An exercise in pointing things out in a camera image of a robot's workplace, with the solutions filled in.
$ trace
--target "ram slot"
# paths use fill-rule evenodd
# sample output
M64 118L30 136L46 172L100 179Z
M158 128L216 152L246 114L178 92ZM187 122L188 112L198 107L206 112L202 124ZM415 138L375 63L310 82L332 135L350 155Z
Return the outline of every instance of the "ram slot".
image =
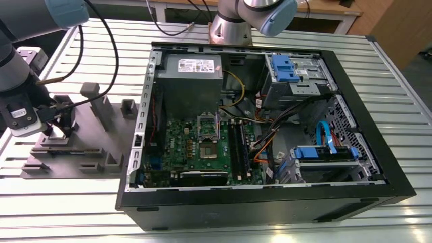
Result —
M230 156L231 156L232 178L236 180L242 180L240 154L239 154L238 139L236 139L236 124L234 122L231 122L228 125L228 146L230 146Z
M248 150L248 144L247 144L247 138L246 138L246 131L243 124L238 124L236 126L238 131L238 147L239 147L239 153L242 158L242 176L243 177L251 177L251 165L250 165L250 150Z

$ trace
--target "slotted aluminum worktable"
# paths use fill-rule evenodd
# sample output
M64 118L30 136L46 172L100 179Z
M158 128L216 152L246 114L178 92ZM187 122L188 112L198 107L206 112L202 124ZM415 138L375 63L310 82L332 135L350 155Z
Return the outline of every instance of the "slotted aluminum worktable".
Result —
M207 43L208 27L196 26L180 37L167 37L148 22L112 20L120 49L120 75L111 102L138 102L152 41ZM180 31L182 24L162 24ZM114 51L98 20L84 24L86 51L76 74L48 85L55 94L83 100L83 82L107 88L114 73ZM254 32L256 46L335 51L351 81L399 160L418 196L396 205L375 208L343 222L242 228L143 232L130 217L115 210L119 179L23 180L20 167L38 136L2 138L0 240L54 242L78 238L100 242L428 242L432 239L432 116L382 48L364 37L284 32L276 38ZM74 29L52 57L42 78L63 76L78 59L79 35Z

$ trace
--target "open computer tower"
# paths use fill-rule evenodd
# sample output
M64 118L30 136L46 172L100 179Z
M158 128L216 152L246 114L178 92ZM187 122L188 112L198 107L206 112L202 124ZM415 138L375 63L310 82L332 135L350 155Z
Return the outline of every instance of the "open computer tower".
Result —
M332 51L152 46L116 203L144 230L340 221L415 196Z

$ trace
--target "motherboard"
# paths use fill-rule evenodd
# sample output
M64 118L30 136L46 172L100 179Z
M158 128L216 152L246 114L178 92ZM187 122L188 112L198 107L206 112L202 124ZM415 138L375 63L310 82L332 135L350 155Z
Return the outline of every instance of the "motherboard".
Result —
M263 184L262 168L250 166L248 147L255 138L251 123L218 121L211 115L190 121L170 119L164 153L144 162L151 168L144 175L148 186L174 187L178 177L206 174L215 177L216 184L220 177L226 177L226 185Z

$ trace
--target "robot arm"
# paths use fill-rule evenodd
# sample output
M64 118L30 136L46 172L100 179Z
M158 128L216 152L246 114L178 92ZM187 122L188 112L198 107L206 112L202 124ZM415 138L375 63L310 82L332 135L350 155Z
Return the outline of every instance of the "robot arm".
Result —
M38 116L42 106L56 104L38 75L12 43L68 30L88 20L83 0L2 0L0 2L0 113L12 134L30 136L46 131Z
M211 41L215 44L250 45L251 26L266 36L276 36L288 27L296 12L296 0L220 0Z

